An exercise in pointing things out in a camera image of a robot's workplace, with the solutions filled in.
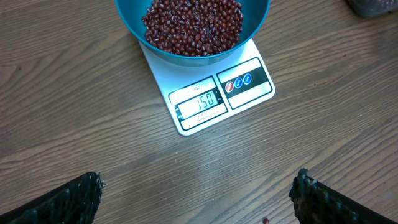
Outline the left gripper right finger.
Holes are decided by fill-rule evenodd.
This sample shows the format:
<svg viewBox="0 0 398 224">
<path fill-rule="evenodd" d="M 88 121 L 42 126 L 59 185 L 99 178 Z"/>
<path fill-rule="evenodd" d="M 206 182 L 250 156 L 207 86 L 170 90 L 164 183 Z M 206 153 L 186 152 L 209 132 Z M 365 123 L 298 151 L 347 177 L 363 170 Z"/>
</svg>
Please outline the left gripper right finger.
<svg viewBox="0 0 398 224">
<path fill-rule="evenodd" d="M 289 197 L 301 224 L 397 224 L 327 187 L 300 169 Z"/>
</svg>

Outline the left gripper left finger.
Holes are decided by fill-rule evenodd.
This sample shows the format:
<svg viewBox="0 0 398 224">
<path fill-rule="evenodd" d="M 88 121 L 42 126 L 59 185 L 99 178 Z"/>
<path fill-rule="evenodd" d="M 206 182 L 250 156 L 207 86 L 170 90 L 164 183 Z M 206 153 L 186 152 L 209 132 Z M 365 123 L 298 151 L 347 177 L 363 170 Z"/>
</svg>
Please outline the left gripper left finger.
<svg viewBox="0 0 398 224">
<path fill-rule="evenodd" d="M 1 215 L 6 224 L 92 224 L 101 203 L 104 182 L 87 172 L 56 189 Z"/>
</svg>

